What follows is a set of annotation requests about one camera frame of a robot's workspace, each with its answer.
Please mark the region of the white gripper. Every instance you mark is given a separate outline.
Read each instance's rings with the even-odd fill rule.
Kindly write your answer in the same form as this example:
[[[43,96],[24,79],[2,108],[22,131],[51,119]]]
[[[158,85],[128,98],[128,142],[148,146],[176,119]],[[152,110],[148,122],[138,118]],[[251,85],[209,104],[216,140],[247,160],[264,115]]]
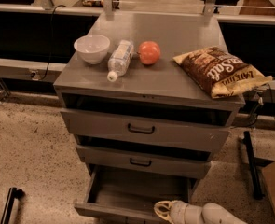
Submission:
[[[157,202],[154,211],[171,224],[204,224],[202,208],[182,201]]]

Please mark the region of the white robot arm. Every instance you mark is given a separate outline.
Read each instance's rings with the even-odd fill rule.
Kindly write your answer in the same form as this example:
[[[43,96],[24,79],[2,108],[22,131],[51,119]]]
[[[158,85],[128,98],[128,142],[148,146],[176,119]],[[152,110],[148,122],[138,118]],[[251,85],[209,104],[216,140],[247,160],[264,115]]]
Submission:
[[[160,201],[155,203],[154,211],[171,224],[247,224],[216,203],[197,206],[183,201]]]

